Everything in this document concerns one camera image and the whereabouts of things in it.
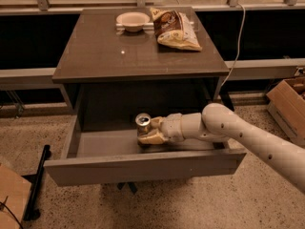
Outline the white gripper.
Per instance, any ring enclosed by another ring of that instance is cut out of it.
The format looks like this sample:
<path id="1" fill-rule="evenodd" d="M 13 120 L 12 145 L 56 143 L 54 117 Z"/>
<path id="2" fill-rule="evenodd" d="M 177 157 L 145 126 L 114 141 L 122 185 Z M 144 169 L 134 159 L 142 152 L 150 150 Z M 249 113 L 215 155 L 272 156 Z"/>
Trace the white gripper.
<path id="1" fill-rule="evenodd" d="M 153 129 L 147 134 L 139 134 L 138 142 L 143 145 L 160 145 L 165 142 L 182 142 L 184 136 L 181 130 L 182 114 L 170 114 L 167 117 L 154 117 L 151 120 Z"/>

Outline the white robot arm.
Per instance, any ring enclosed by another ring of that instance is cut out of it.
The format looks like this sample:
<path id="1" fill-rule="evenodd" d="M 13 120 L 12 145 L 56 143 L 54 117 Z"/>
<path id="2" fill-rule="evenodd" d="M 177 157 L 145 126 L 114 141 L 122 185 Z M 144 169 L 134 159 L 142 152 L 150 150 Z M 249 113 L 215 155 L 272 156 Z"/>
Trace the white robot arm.
<path id="1" fill-rule="evenodd" d="M 211 103 L 194 114 L 139 114 L 135 123 L 143 145 L 232 138 L 305 193 L 305 149 L 248 123 L 222 104 Z"/>

